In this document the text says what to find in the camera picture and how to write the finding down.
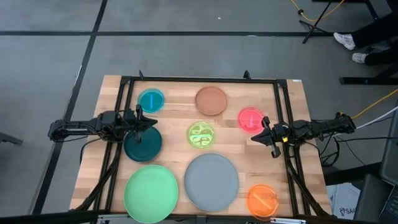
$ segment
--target brown plate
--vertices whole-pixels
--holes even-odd
[[[226,95],[218,87],[206,86],[198,91],[195,104],[203,114],[217,115],[226,109]]]

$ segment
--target white sneaker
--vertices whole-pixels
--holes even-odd
[[[355,44],[354,44],[354,39],[351,34],[339,34],[339,33],[334,33],[333,36],[337,40],[337,42],[341,43],[346,47],[348,50],[354,50]]]
[[[368,56],[368,54],[364,53],[353,53],[353,61],[356,63],[365,63],[365,58]]]

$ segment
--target wooden tabletop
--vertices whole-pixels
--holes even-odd
[[[120,79],[121,76],[116,75],[104,77],[94,117],[101,112],[114,109]],[[309,120],[302,82],[287,80],[287,83],[294,119]],[[228,96],[227,109],[216,116],[201,114],[197,111],[194,102],[197,91],[204,86],[211,85],[220,87]],[[165,104],[160,111],[154,114],[145,114],[147,117],[158,120],[154,127],[160,131],[164,143],[159,155],[152,162],[135,162],[128,158],[124,151],[122,152],[111,207],[112,212],[126,212],[123,205],[123,193],[128,178],[142,166],[158,164],[170,169],[178,182],[180,194],[173,214],[251,215],[246,208],[248,190],[255,184],[267,184],[275,190],[279,198],[280,207],[277,215],[292,216],[283,152],[280,157],[273,159],[271,148],[250,140],[252,134],[245,133],[239,128],[237,122],[238,113],[242,108],[255,106],[270,117],[272,126],[277,123],[274,89],[271,84],[136,81],[134,82],[131,108],[135,108],[138,95],[147,88],[157,88],[165,95]],[[127,88],[123,94],[122,107],[126,95]],[[280,89],[280,97],[284,119],[287,120],[282,89]],[[187,129],[196,121],[205,121],[214,127],[216,139],[210,148],[197,149],[188,143]],[[86,147],[70,208],[79,206],[97,184],[105,147],[104,141],[96,141]],[[219,212],[199,210],[191,203],[184,189],[185,169],[196,156],[207,152],[217,152],[227,157],[239,174],[238,196],[227,209]],[[329,199],[317,149],[309,144],[304,144],[300,153],[306,186],[323,209],[330,213]],[[100,208],[104,208],[107,192],[108,186],[105,186]],[[302,198],[297,186],[296,194],[300,213],[303,213]]]

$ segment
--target plastic dish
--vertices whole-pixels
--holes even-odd
[[[254,107],[243,108],[238,114],[239,127],[249,133],[260,133],[264,128],[261,121],[264,113]]]
[[[239,189],[234,165],[224,156],[208,153],[191,161],[184,175],[185,191],[196,207],[207,212],[227,208]]]
[[[250,188],[246,196],[246,205],[255,218],[267,221],[276,215],[279,201],[270,186],[257,184]]]
[[[210,124],[206,122],[193,123],[187,131],[188,142],[197,148],[205,148],[212,144],[215,132]]]
[[[226,109],[226,94],[216,86],[206,86],[198,91],[195,104],[205,115],[218,115]]]
[[[157,223],[173,211],[178,199],[178,184],[165,167],[149,165],[137,170],[124,188],[124,206],[141,223]]]
[[[142,110],[146,113],[155,113],[163,107],[164,95],[158,89],[147,89],[140,93],[137,102],[139,102]]]
[[[162,136],[160,132],[150,127],[141,134],[141,142],[134,139],[132,132],[124,138],[124,152],[126,155],[137,162],[153,160],[162,149]]]

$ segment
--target gray floor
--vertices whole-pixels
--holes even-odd
[[[296,0],[310,17],[324,3]],[[0,2],[0,30],[92,30],[100,0]],[[373,1],[379,15],[389,9]],[[305,31],[289,0],[165,1],[109,0],[100,30]],[[320,26],[353,31],[372,21],[365,5],[343,4]],[[301,37],[98,37],[76,103],[73,119],[92,117],[103,75],[241,77],[301,79],[314,119],[337,111],[356,114],[396,86],[342,86],[341,76],[373,76],[384,67],[351,61],[332,38]],[[51,142],[47,131],[62,117],[88,37],[0,37],[0,131],[24,139],[21,147],[0,144],[0,216],[23,215],[43,173]],[[397,97],[380,103],[357,124],[391,109]],[[385,136],[389,122],[342,138]],[[64,144],[44,212],[68,210],[84,141]],[[350,143],[370,164],[381,160],[384,141]],[[341,145],[335,167],[360,166]],[[331,145],[328,151],[335,150]]]

